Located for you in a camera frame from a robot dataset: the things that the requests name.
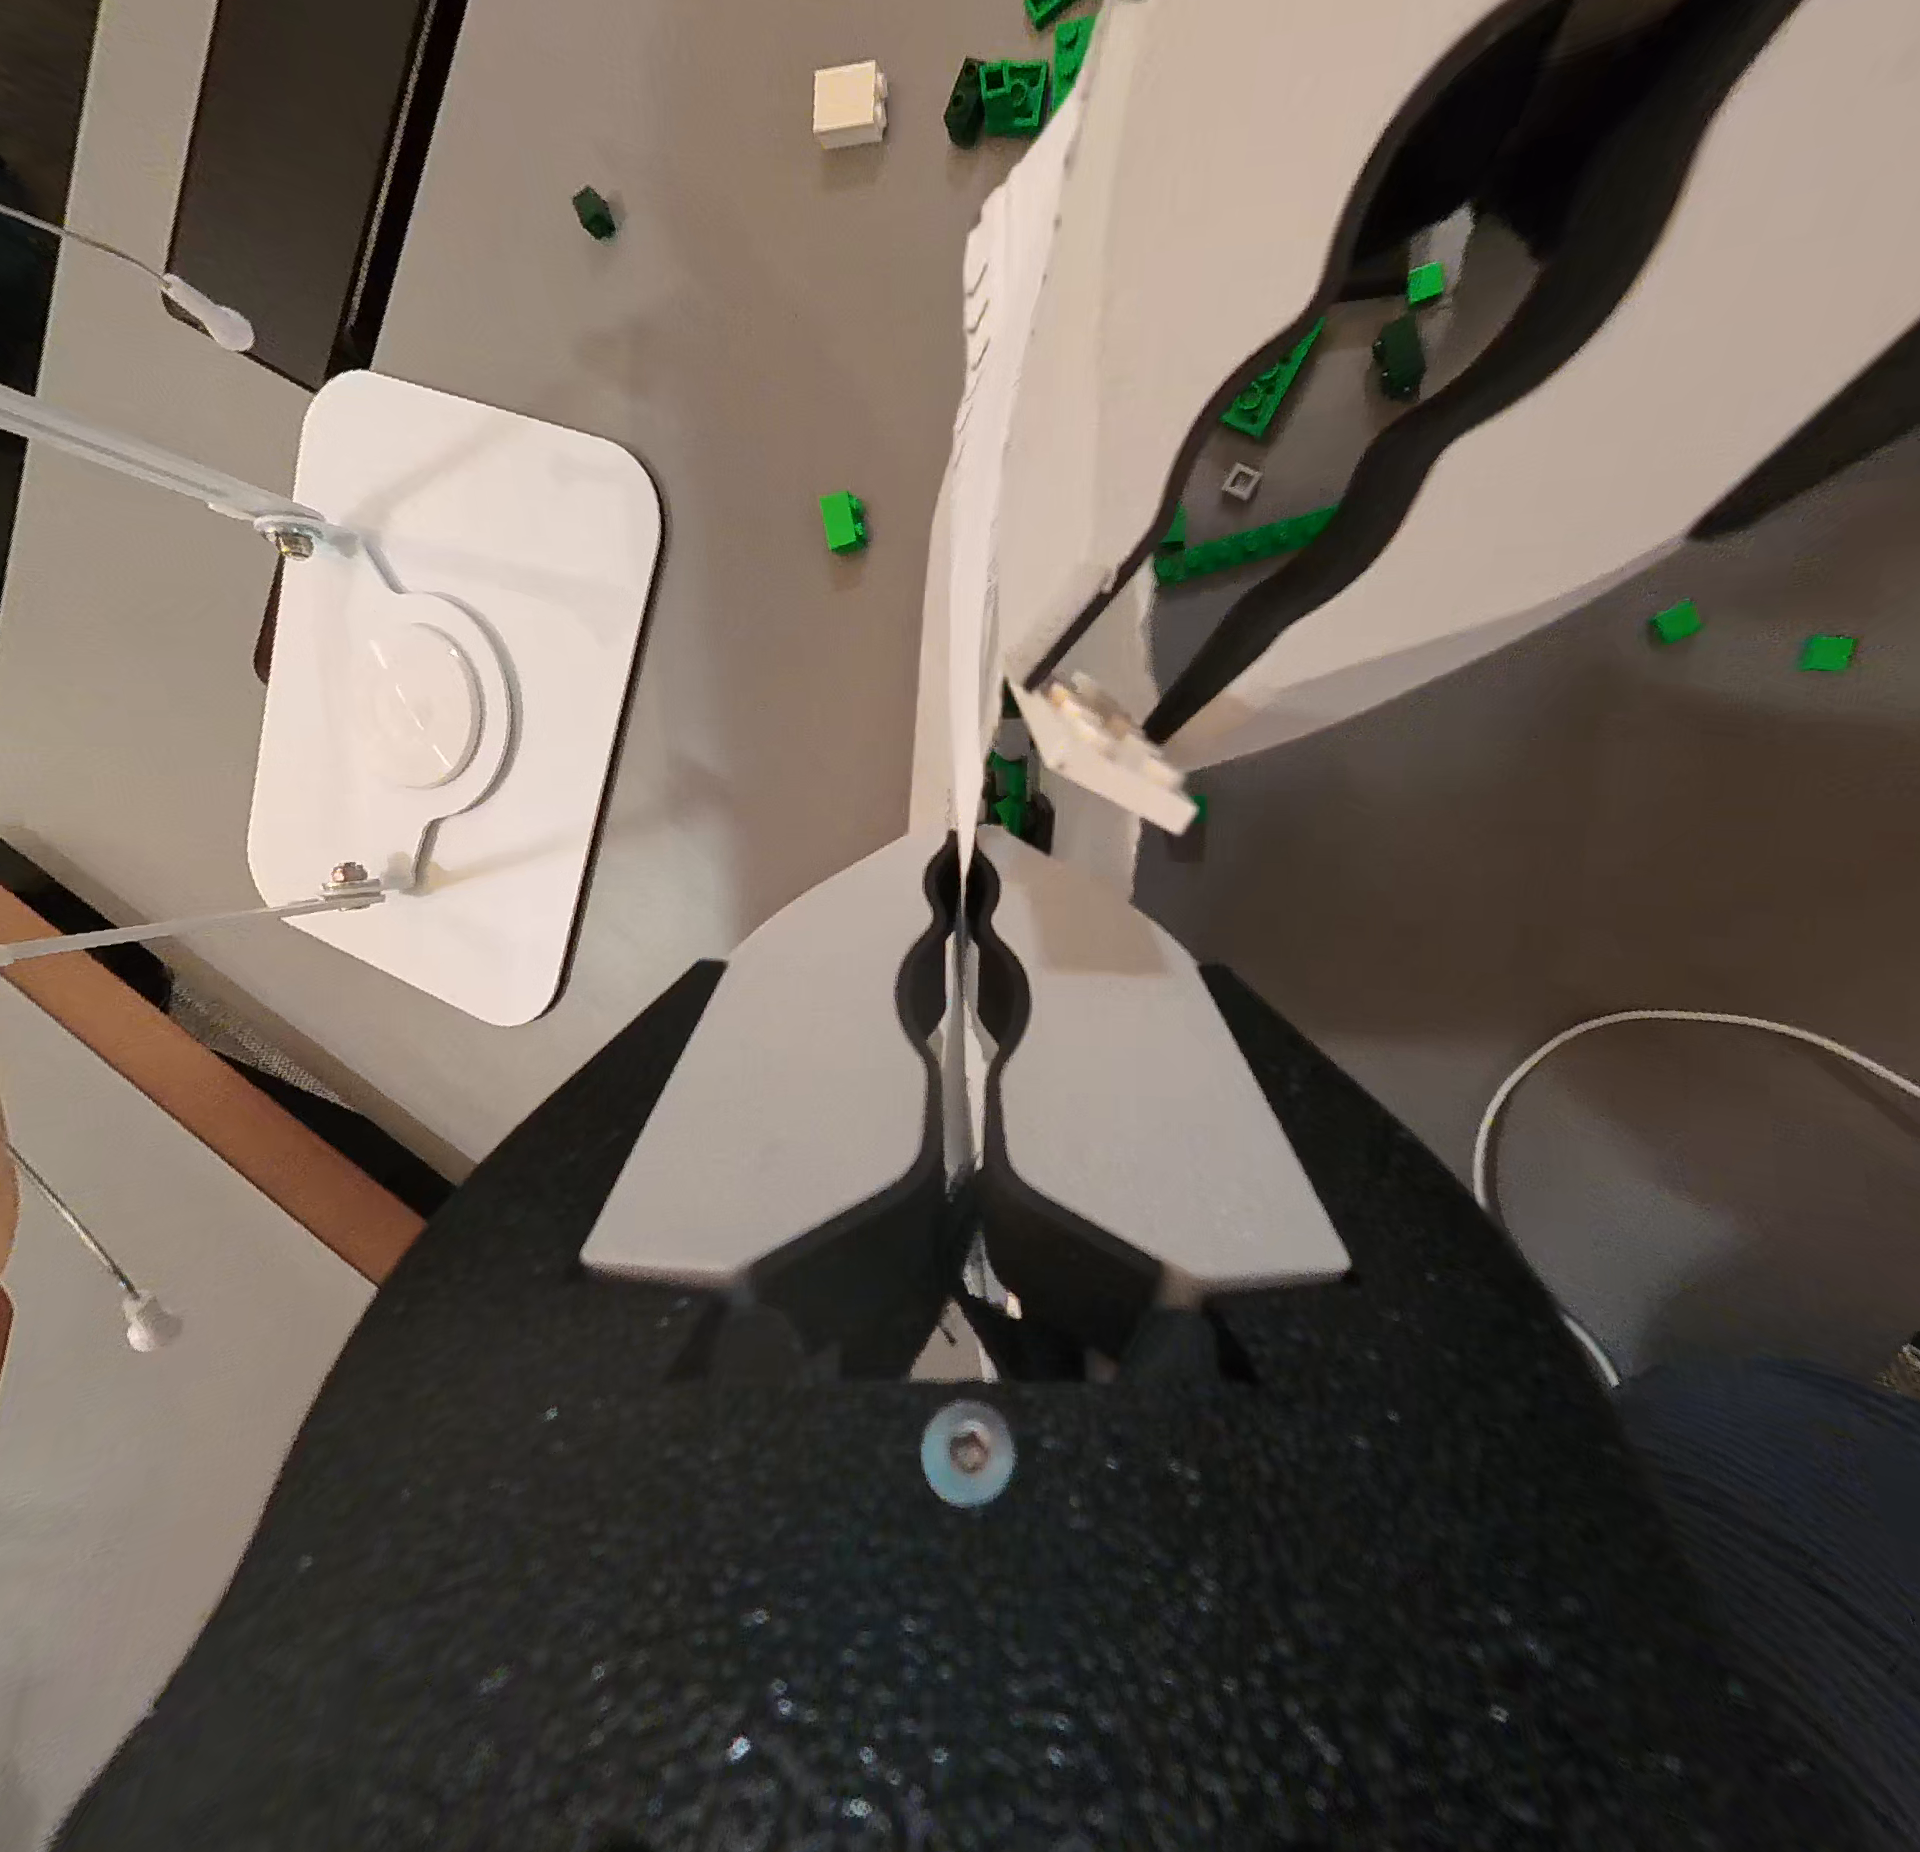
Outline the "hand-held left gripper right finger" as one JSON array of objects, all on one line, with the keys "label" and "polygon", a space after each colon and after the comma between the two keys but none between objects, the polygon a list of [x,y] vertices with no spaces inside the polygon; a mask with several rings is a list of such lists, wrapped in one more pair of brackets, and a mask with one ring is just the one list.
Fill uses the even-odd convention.
[{"label": "hand-held left gripper right finger", "polygon": [[1349,1248],[1192,955],[1114,884],[975,845],[980,1239],[1020,1318],[1121,1364],[1157,1316],[1343,1281]]}]

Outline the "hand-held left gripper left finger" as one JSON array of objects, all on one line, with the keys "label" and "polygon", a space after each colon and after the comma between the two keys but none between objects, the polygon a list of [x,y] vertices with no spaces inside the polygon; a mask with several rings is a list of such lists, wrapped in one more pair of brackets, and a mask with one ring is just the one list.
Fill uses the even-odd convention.
[{"label": "hand-held left gripper left finger", "polygon": [[946,1107],[955,834],[909,831],[727,958],[579,1252],[771,1310],[846,1378],[910,1373],[957,1275]]}]

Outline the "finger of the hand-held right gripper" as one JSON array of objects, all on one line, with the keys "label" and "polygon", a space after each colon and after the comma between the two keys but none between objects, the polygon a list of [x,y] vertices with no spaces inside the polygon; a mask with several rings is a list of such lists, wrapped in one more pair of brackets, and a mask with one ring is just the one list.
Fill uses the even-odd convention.
[{"label": "finger of the hand-held right gripper", "polygon": [[997,495],[1039,685],[1160,541],[1202,426],[1352,269],[1446,220],[1567,0],[1109,0],[1074,92]]},{"label": "finger of the hand-held right gripper", "polygon": [[1147,735],[1324,731],[1782,500],[1770,461],[1915,329],[1915,0],[1691,0],[1513,317],[1359,453]]}]

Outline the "white plate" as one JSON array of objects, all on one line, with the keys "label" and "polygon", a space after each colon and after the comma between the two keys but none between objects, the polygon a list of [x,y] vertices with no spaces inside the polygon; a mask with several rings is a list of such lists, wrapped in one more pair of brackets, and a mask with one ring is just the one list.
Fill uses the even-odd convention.
[{"label": "white plate", "polygon": [[1084,673],[1007,687],[1039,759],[1062,780],[1165,834],[1185,834],[1196,798],[1114,691]]}]

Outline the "white printed paper bag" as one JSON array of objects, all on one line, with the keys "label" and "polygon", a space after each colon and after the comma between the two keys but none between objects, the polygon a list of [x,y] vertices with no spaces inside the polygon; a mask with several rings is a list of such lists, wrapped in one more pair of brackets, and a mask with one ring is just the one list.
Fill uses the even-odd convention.
[{"label": "white printed paper bag", "polygon": [[977,861],[988,759],[1002,713],[998,508],[1013,400],[1086,107],[1060,115],[988,195],[963,247],[966,373],[928,535],[910,827],[957,836],[942,1033],[948,1180],[969,1187],[982,1250],[1030,1314],[1096,1299],[1152,1301],[1171,1260],[1176,1176],[1129,1112],[1152,1098],[1144,1040],[1068,1040],[1060,1025],[1152,1022],[1196,984],[1171,936],[1131,904],[1139,819],[1079,793],[1119,880],[1046,861],[1017,838]]}]

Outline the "grey desk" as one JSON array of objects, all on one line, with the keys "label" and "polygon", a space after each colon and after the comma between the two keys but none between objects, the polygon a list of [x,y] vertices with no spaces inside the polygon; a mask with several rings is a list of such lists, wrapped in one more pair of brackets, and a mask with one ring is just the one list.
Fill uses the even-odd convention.
[{"label": "grey desk", "polygon": [[[1013,158],[952,153],[939,101],[961,55],[1017,50],[1020,0],[468,0],[373,361],[602,432],[665,504],[570,978],[494,1029],[288,928],[177,955],[437,1170],[903,828],[961,244]],[[867,60],[883,140],[819,150],[812,75]],[[837,489],[870,526],[846,556]],[[1685,598],[1704,632],[1649,644]],[[1855,664],[1796,669],[1809,635]],[[1204,787],[1204,848],[1147,841],[1139,901],[1450,1167],[1517,1057],[1622,1008],[1915,1074],[1915,441]],[[1621,1366],[1873,1368],[1915,1330],[1915,1108],[1811,1050],[1611,1028],[1498,1150],[1513,1232]]]}]

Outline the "white desk with wooden edge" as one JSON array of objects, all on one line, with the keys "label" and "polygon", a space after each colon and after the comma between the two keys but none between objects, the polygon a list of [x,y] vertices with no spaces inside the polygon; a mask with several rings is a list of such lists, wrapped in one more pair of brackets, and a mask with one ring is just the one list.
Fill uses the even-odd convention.
[{"label": "white desk with wooden edge", "polygon": [[89,952],[4,963],[4,1847],[38,1847],[181,1665],[421,1217]]}]

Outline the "long green plate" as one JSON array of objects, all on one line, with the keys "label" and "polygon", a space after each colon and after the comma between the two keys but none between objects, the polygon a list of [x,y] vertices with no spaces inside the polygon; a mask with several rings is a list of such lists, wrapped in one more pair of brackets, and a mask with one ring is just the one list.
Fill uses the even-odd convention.
[{"label": "long green plate", "polygon": [[1155,551],[1155,582],[1160,587],[1181,587],[1216,572],[1282,559],[1317,539],[1335,512],[1335,504],[1316,507],[1200,541],[1185,539],[1185,530],[1176,526]]}]

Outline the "white metal stand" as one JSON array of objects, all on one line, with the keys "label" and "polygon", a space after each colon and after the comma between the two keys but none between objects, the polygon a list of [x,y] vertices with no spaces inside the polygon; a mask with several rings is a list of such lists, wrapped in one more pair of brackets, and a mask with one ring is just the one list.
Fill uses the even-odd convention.
[{"label": "white metal stand", "polygon": [[647,469],[375,373],[286,495],[4,387],[4,429],[243,521],[283,559],[248,810],[267,904],[4,945],[4,968],[277,921],[491,1025],[555,1001],[658,569]]}]

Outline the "person's torso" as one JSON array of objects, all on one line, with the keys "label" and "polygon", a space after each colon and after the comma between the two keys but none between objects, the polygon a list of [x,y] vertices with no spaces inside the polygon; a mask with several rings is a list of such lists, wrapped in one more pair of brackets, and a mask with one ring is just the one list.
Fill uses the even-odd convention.
[{"label": "person's torso", "polygon": [[1917,1404],[1787,1359],[1650,1366],[1622,1433],[1732,1650],[1872,1847],[1917,1833]]}]

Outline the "black tablet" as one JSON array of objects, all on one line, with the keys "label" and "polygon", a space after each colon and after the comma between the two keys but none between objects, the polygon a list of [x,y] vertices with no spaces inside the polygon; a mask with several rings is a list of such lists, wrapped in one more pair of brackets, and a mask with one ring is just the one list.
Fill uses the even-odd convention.
[{"label": "black tablet", "polygon": [[373,363],[468,0],[215,0],[167,264],[316,390]]}]

